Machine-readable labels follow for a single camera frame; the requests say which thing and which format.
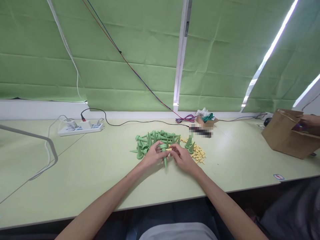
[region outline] light green desk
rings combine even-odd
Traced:
[[[0,121],[1,124],[47,136],[50,121]],[[59,122],[51,127],[52,139],[57,154],[60,155],[81,135],[60,138],[56,133]],[[0,203],[23,185],[29,178],[48,163],[48,155],[44,148],[44,140],[0,130]]]
[[[110,123],[124,121],[110,120]],[[163,121],[175,122],[173,119]],[[51,123],[41,122],[47,126]],[[282,174],[288,180],[320,175],[319,158],[300,160],[272,151],[256,123],[262,121],[220,121],[212,130],[213,138],[203,138],[200,135],[194,137],[196,143],[206,152],[205,165],[200,166],[224,191],[279,184],[273,174]],[[35,123],[29,121],[28,124],[28,130],[34,130],[31,125]],[[152,130],[174,132],[184,138],[189,136],[187,127],[159,122],[129,123],[120,127],[107,125],[99,133],[90,133],[83,137],[73,136],[81,139],[59,156],[54,167],[39,178],[24,184],[0,204],[0,228],[43,223],[78,215],[139,162],[136,154],[129,152],[136,147],[134,138],[137,134],[144,135]],[[56,146],[62,146],[66,142],[70,145],[72,142],[65,139],[68,137],[53,138]],[[37,158],[46,162],[44,150],[43,153],[36,154],[39,155]],[[16,171],[16,165],[11,166],[11,171]],[[156,166],[149,175],[136,184],[117,210],[204,196],[199,185],[182,172],[174,161],[168,163],[167,172],[161,165]]]

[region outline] cardboard box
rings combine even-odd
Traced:
[[[278,109],[267,127],[262,131],[263,137],[271,149],[304,159],[320,147],[320,137],[308,133],[293,131],[299,122],[296,118],[303,112]]]
[[[218,118],[214,118],[214,120],[209,120],[204,123],[204,121],[200,117],[197,117],[196,120],[202,127],[213,127],[216,122],[220,121]]]

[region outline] person's right hand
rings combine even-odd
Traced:
[[[300,123],[307,127],[319,127],[320,126],[320,116],[316,115],[299,115],[297,118],[300,119]]]
[[[182,148],[177,143],[172,144],[170,148],[172,148],[170,154],[174,157],[176,163],[182,170],[193,175],[194,172],[200,168],[192,159],[187,149]]]

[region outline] hand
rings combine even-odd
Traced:
[[[149,151],[147,152],[146,156],[141,160],[141,164],[146,167],[152,167],[154,164],[158,162],[159,159],[166,157],[168,160],[169,151],[159,152],[161,148],[159,147],[160,144],[163,144],[161,141],[157,141],[153,144]]]
[[[297,118],[300,119],[300,123],[307,127],[319,127],[320,126],[320,116],[316,115],[299,115]]]
[[[172,151],[170,154],[174,157],[174,160],[178,164],[178,166],[184,170],[185,172],[194,175],[197,169],[200,167],[196,164],[196,162],[190,156],[190,153],[187,149],[182,148],[179,144],[175,143],[170,146]]]

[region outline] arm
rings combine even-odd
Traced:
[[[163,142],[158,141],[152,145],[143,160],[133,170],[83,210],[56,239],[93,239],[132,185],[159,159],[169,154],[167,151],[157,153],[159,144]]]
[[[236,240],[267,240],[267,237],[236,202],[219,188],[193,161],[187,149],[178,144],[173,144],[170,148],[173,148],[171,154],[179,167],[198,181]]]

